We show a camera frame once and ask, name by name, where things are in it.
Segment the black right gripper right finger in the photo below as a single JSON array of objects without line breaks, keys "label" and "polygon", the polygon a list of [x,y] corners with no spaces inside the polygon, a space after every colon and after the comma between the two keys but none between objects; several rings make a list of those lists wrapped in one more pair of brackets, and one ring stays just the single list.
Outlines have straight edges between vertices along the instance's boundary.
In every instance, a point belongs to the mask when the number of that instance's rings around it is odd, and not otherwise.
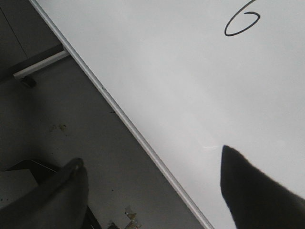
[{"label": "black right gripper right finger", "polygon": [[305,200],[223,146],[221,194],[238,229],[303,229]]}]

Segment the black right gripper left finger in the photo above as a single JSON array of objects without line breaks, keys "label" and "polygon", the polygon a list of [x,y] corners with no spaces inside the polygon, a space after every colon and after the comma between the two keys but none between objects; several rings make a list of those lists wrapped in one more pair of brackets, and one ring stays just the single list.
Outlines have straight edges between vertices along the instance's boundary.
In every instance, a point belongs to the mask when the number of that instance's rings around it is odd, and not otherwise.
[{"label": "black right gripper left finger", "polygon": [[0,211],[2,229],[81,229],[89,194],[87,170],[74,158],[31,192]]}]

